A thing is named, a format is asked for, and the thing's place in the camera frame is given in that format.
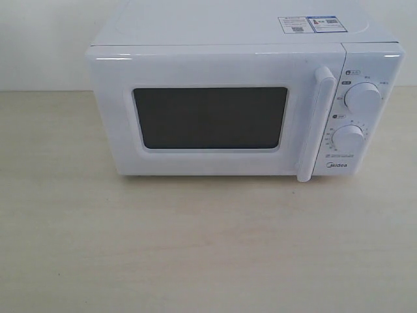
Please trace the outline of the white lower timer knob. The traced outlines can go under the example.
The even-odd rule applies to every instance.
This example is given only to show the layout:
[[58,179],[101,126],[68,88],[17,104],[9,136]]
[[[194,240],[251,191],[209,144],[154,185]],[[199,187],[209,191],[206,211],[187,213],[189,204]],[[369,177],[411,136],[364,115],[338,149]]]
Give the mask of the white lower timer knob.
[[361,128],[356,125],[341,127],[332,135],[333,146],[340,151],[356,151],[361,148],[363,142],[363,132]]

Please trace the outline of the white upper power knob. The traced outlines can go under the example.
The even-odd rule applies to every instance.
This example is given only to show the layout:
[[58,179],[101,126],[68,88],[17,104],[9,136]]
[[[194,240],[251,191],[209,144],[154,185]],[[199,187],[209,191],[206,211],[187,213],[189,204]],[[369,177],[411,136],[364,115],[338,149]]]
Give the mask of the white upper power knob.
[[376,85],[364,82],[351,87],[345,94],[344,103],[353,113],[372,112],[382,102],[382,95]]

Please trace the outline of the white microwave oven body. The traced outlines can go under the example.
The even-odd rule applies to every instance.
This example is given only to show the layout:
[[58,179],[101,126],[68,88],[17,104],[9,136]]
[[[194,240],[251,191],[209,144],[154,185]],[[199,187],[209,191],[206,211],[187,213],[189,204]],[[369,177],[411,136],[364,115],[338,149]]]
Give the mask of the white microwave oven body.
[[[279,17],[336,16],[346,33],[286,34]],[[350,175],[360,167],[404,58],[400,43],[354,1],[123,1],[91,46],[341,44],[346,57],[313,176]],[[351,112],[346,92],[358,83],[377,86],[381,105]],[[361,128],[356,151],[336,149],[333,133]]]

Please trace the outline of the warning label sticker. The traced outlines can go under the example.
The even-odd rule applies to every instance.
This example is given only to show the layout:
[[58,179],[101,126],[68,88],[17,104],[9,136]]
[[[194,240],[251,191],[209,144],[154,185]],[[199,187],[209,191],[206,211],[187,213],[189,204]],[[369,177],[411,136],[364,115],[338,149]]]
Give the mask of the warning label sticker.
[[279,17],[278,21],[286,34],[347,32],[336,16]]

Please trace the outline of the white microwave door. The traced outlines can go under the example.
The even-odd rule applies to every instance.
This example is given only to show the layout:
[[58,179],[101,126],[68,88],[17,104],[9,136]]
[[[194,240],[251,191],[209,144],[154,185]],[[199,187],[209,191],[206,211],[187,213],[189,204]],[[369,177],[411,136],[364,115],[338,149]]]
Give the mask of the white microwave door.
[[117,172],[313,176],[341,44],[91,46]]

